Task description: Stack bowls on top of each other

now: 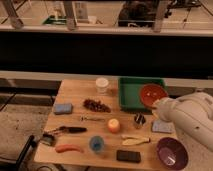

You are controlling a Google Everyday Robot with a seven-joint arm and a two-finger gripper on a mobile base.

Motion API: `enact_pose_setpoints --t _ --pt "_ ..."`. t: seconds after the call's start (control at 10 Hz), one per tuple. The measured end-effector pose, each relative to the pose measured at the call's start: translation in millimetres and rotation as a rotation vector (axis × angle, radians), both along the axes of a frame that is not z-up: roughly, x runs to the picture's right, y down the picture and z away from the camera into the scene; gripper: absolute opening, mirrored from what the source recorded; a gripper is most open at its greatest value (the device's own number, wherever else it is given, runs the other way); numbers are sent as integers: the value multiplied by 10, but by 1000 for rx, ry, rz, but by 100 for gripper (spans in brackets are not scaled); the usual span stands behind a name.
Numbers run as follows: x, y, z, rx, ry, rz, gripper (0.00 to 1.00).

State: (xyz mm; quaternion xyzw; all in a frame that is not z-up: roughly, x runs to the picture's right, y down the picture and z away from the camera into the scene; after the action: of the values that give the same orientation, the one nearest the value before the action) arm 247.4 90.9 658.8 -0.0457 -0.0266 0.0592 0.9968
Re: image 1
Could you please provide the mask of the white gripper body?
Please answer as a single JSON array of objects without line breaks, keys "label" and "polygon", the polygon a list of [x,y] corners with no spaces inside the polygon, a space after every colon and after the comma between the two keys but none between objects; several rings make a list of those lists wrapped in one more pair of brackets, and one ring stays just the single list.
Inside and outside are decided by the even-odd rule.
[{"label": "white gripper body", "polygon": [[156,100],[153,103],[152,114],[157,118],[165,122],[172,122],[172,115],[174,114],[174,108],[179,104],[179,102],[172,98],[162,98]]}]

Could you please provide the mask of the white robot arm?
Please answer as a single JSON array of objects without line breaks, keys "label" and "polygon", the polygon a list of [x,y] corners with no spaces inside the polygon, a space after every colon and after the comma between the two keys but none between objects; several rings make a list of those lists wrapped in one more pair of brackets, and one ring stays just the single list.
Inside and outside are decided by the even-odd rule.
[{"label": "white robot arm", "polygon": [[174,123],[213,152],[213,96],[196,92],[176,99],[164,97],[153,107],[162,121]]}]

